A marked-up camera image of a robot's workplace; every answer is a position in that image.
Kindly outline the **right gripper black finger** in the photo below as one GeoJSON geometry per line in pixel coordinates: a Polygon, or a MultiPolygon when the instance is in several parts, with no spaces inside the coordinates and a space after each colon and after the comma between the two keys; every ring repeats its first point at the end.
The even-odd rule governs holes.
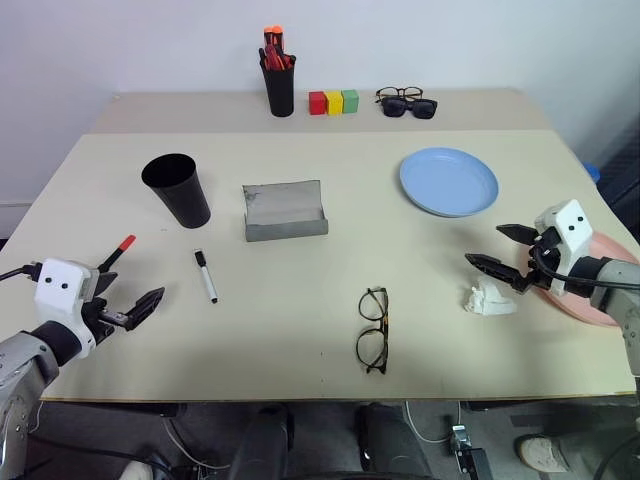
{"type": "Polygon", "coordinates": [[[480,272],[508,284],[519,293],[526,292],[531,286],[531,280],[522,276],[518,269],[505,265],[494,257],[475,253],[466,253],[464,257],[480,272]]]}
{"type": "Polygon", "coordinates": [[[523,245],[534,245],[540,238],[540,233],[535,228],[520,224],[502,224],[498,225],[496,229],[511,240],[523,245]]]}

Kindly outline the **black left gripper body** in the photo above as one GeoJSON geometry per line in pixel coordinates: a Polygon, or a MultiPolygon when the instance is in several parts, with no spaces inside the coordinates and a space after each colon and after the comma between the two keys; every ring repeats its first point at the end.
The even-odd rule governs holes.
{"type": "Polygon", "coordinates": [[[112,335],[116,327],[126,329],[129,323],[128,314],[109,311],[107,301],[100,297],[84,303],[81,316],[84,325],[93,336],[95,345],[99,345],[112,335]]]}

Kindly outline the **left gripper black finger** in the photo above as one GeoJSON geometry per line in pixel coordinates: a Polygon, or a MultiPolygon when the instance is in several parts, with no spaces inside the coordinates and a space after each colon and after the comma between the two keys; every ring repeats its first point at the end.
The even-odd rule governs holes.
{"type": "Polygon", "coordinates": [[[136,329],[157,308],[165,293],[165,288],[151,290],[140,297],[134,306],[125,314],[124,328],[126,331],[136,329]]]}
{"type": "Polygon", "coordinates": [[[96,299],[102,293],[104,293],[111,286],[111,284],[116,280],[117,277],[118,277],[117,272],[111,272],[111,271],[100,272],[97,277],[97,283],[94,290],[93,298],[96,299]]]}

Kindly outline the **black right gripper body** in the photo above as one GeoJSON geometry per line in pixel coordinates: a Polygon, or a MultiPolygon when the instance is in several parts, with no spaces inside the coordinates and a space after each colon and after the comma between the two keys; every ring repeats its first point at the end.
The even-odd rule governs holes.
{"type": "Polygon", "coordinates": [[[529,246],[529,271],[525,278],[529,285],[549,291],[560,261],[560,235],[554,227],[547,228],[543,233],[532,227],[524,227],[522,243],[529,246]]]}

